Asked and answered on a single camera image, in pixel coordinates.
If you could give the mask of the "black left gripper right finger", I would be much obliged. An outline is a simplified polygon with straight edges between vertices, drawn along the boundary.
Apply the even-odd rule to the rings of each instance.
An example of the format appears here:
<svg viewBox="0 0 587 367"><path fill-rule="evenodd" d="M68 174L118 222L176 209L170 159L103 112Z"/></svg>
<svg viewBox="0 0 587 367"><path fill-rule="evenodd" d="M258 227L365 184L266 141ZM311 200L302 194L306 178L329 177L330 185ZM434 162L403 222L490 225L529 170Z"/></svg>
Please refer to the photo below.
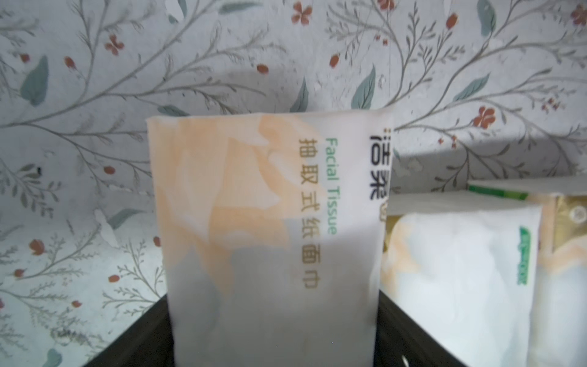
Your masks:
<svg viewBox="0 0 587 367"><path fill-rule="evenodd" d="M464 367L384 292L379 293L373 365Z"/></svg>

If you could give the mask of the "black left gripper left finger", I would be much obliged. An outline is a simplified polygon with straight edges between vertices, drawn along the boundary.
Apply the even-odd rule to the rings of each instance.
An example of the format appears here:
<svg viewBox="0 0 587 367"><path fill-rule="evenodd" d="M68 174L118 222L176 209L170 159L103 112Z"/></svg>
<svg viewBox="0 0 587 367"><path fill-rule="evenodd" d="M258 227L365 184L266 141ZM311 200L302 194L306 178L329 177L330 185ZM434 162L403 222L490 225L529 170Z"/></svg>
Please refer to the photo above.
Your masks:
<svg viewBox="0 0 587 367"><path fill-rule="evenodd" d="M174 365L174 339L168 298L157 301L121 336L86 367L170 367Z"/></svg>

